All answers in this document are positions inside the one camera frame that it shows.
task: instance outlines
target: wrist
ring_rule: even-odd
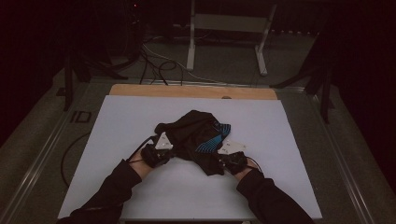
[[[251,171],[251,168],[245,168],[243,171],[239,172],[238,174],[235,174],[234,177],[238,180],[241,181],[245,175],[247,175]]]
[[[134,169],[142,179],[144,179],[153,170],[153,168],[143,161],[140,150],[128,162],[129,166]]]

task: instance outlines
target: table leg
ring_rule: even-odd
[[[194,60],[195,60],[195,0],[191,0],[191,26],[190,26],[190,46],[189,54],[187,56],[187,70],[194,70]]]
[[[256,48],[255,48],[256,56],[257,56],[257,63],[259,64],[259,69],[260,69],[260,75],[263,77],[266,77],[268,75],[268,72],[267,72],[267,68],[265,66],[264,57],[262,56],[262,50],[264,48],[265,40],[267,39],[268,34],[270,32],[271,23],[274,18],[275,11],[276,11],[276,5],[273,5],[271,7],[271,11],[270,11],[270,15],[268,16],[267,23],[265,24],[264,31],[262,32],[262,42],[260,43],[260,45],[256,46]]]

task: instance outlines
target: table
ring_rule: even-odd
[[[276,12],[276,4],[271,6],[267,18],[242,17],[227,15],[212,15],[195,13],[195,0],[191,0],[191,26],[190,26],[190,45],[187,58],[187,69],[192,71],[195,59],[195,29],[222,30],[222,31],[241,31],[251,33],[262,33],[262,41],[255,47],[257,62],[259,64],[260,75],[267,76],[267,68],[262,56],[265,40],[269,34],[271,23]]]
[[[124,97],[124,95],[155,95],[160,98]],[[203,95],[218,99],[203,99]],[[233,100],[220,100],[219,98],[233,98]],[[249,98],[255,98],[255,100],[241,100]],[[60,217],[67,216],[77,204],[88,200],[86,197],[95,192],[95,188],[109,172],[108,169],[113,168],[114,161],[125,156],[125,152],[130,151],[130,148],[134,148],[134,142],[143,138],[143,135],[151,134],[151,129],[155,127],[155,124],[163,122],[164,119],[178,118],[180,113],[184,114],[181,111],[189,111],[192,108],[198,110],[209,108],[209,112],[215,117],[219,116],[229,121],[228,123],[235,127],[229,135],[231,140],[247,141],[251,146],[248,151],[249,155],[259,163],[265,164],[266,173],[276,177],[279,187],[283,188],[312,217],[321,217],[312,186],[300,158],[300,152],[295,145],[286,115],[282,113],[282,104],[279,101],[257,101],[257,99],[275,100],[276,95],[274,91],[268,89],[114,86],[110,91],[110,96],[102,105],[101,113],[98,115],[90,141],[81,157]],[[250,115],[250,118],[254,119],[241,119],[241,116],[245,115]],[[233,178],[220,175],[206,177],[190,161],[173,159],[170,163],[172,164],[162,167],[160,175],[151,175],[147,182],[134,188],[138,194],[124,205],[122,220],[131,218],[134,220],[250,220],[255,218],[248,209],[246,199],[239,194],[235,195],[236,182],[234,183]],[[184,181],[179,179],[181,176],[185,176]],[[196,190],[200,192],[198,198],[194,193]]]

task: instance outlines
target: person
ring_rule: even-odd
[[[257,165],[247,159],[247,168],[234,177],[239,181],[236,189],[247,198],[250,210],[261,223],[314,223],[297,202],[255,168]],[[57,224],[118,223],[123,203],[132,197],[132,188],[152,170],[140,151],[129,161],[122,160],[84,205],[69,217],[59,219]]]

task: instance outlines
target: hand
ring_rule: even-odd
[[[249,159],[249,158],[247,158],[247,166],[251,166],[251,167],[254,167],[254,168],[258,169],[258,166],[256,165],[256,163],[254,163],[254,162],[253,162],[251,159]],[[245,175],[247,175],[251,170],[252,170],[251,168],[246,167],[242,172],[240,172],[240,173],[238,173],[238,174],[236,174],[236,175],[234,175],[234,176],[235,176],[235,178],[236,178],[238,181],[241,181],[241,179],[243,179],[243,178],[245,177]]]
[[[142,179],[144,179],[152,170],[154,170],[148,166],[145,161],[143,161],[141,149],[136,154],[134,154],[134,156],[128,162],[132,169],[134,169]]]

